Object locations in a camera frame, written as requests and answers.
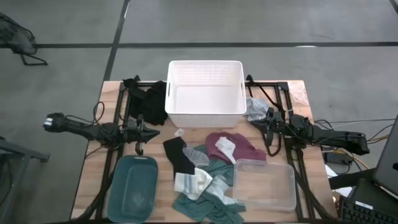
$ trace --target green towel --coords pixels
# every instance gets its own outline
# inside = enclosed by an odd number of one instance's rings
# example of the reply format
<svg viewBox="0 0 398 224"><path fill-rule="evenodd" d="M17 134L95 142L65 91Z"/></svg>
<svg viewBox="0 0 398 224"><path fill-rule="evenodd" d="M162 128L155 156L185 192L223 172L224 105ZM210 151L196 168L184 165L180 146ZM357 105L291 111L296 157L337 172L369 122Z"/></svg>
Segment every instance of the green towel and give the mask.
<svg viewBox="0 0 398 224"><path fill-rule="evenodd" d="M204 144L194 147L194 149L207 154L206 145ZM198 168L201 168L209 173L211 177L223 175L226 178L226 184L228 184L229 186L233 185L234 165L232 164L227 164L221 159L210 159L208 166L199 166Z"/></svg>
<svg viewBox="0 0 398 224"><path fill-rule="evenodd" d="M206 146L195 147L200 152L207 153ZM200 166L212 177L223 175L226 183L232 186L234 179L234 165L229 165L219 159L210 159L208 166ZM205 217L215 224L240 224L243 218L238 212L246 211L245 206L232 204L225 205L218 197L204 191L197 200L190 200L184 194L180 194L173 204L173 208L182 214L202 222Z"/></svg>

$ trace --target concrete floor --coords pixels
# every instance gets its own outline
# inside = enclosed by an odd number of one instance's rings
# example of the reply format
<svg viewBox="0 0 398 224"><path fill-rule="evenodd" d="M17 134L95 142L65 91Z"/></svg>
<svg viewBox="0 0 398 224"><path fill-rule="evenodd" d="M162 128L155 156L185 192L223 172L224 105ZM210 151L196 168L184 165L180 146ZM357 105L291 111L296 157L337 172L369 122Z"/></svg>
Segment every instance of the concrete floor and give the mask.
<svg viewBox="0 0 398 224"><path fill-rule="evenodd" d="M123 0L3 0L0 11L29 28L41 44L111 43ZM382 42L398 41L398 15L388 0L135 0L121 42ZM13 223L68 220L87 141L42 129L47 113L90 119L110 49L40 49L48 67L23 66L0 49L0 135L42 152L32 162ZM398 47L119 49L111 80L140 75L165 80L171 60L240 60L256 79L302 79L315 119L395 118ZM375 134L392 122L340 129ZM384 143L361 157L376 166ZM343 172L345 167L333 167Z"/></svg>

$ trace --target black garment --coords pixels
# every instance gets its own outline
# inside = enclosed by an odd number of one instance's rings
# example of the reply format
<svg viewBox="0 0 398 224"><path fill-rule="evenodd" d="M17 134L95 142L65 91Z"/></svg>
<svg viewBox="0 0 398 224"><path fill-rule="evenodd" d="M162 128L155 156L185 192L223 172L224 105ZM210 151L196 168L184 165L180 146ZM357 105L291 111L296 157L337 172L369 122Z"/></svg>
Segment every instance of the black garment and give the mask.
<svg viewBox="0 0 398 224"><path fill-rule="evenodd" d="M173 164L174 178L175 173L195 174L195 165L185 156L182 148L186 146L181 137L169 139L163 142L164 150L169 161Z"/></svg>
<svg viewBox="0 0 398 224"><path fill-rule="evenodd" d="M142 114L145 122L163 125L167 119L167 113L164 110L166 83L157 81L147 91L138 88L137 81L132 78L123 80L123 84L129 90L131 97L130 116L137 118L139 114Z"/></svg>

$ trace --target wooden tabletop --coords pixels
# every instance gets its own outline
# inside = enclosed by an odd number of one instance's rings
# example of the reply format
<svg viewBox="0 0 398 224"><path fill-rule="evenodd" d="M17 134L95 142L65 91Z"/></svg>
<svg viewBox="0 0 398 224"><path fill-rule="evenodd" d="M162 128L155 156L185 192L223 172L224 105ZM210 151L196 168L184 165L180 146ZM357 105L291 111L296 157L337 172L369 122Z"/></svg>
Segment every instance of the wooden tabletop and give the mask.
<svg viewBox="0 0 398 224"><path fill-rule="evenodd" d="M288 82L289 84L294 113L306 116L311 121L313 121L304 82L302 80L288 80L283 82ZM116 100L119 93L119 85L120 82L104 82L99 100L104 102L105 111L100 123L113 122ZM267 87L264 87L264 89L270 95L270 97L274 101L276 101L274 89ZM263 98L266 102L269 103L269 100L264 96L260 89L252 88L252 92L255 98ZM284 108L285 110L287 110L284 95L282 92L281 94ZM123 99L121 115L123 115L125 104L126 99ZM157 129L160 131L160 134L158 136L151 139L147 144L144 144L142 146L144 150L144 155L153 157L159 165L155 209L148 219L148 222L193 222L192 219L186 217L184 214L179 213L172 208L172 204L176 197L179 195L179 193L174 192L173 167L165 155L162 143L168 139L174 138L174 133L177 131L178 128L175 127L173 122L171 122L171 120L169 119L165 122L163 126L153 126L151 124L146 125L148 128ZM187 142L187 144L189 144L190 146L204 144L207 135L212 132L226 131L229 133L240 133L243 136L246 136L253 146L266 152L260 132L246 121L245 116L242 117L242 119L235 128L184 128L184 131L185 132L182 137L184 141ZM90 153L99 146L100 145L98 142L90 142L87 153ZM134 143L127 144L125 146L124 154L136 154L134 146ZM277 141L275 139L272 144L271 151L275 151L276 147ZM308 181L312 192L319 200L319 202L326 208L326 210L330 214L336 216L336 210L331 196L328 176L326 174L325 165L323 163L319 147L309 146L305 150L303 150L303 152ZM81 172L80 183L76 193L75 204L73 205L71 218L78 217L80 214L82 214L86 207L94 199L95 195L98 193L101 185L105 158L106 149L100 149L85 160ZM278 164L286 164L287 159L284 146L282 145L282 150L275 157L268 156L267 161ZM304 214L306 214L306 205L302 195L303 193L300 192L303 211ZM106 205L104 206L103 214L106 215ZM240 215L245 219L245 222L287 222L297 220L294 210L291 212L278 212L260 208L248 208L246 212L241 212Z"/></svg>

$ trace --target white laundry basket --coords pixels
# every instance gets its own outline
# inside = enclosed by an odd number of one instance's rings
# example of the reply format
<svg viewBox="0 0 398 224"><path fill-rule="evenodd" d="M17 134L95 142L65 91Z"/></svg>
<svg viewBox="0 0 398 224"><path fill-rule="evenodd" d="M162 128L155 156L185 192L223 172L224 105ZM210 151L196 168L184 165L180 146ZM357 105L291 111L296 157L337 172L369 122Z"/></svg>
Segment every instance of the white laundry basket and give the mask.
<svg viewBox="0 0 398 224"><path fill-rule="evenodd" d="M232 128L246 112L239 61L172 61L165 110L179 128Z"/></svg>

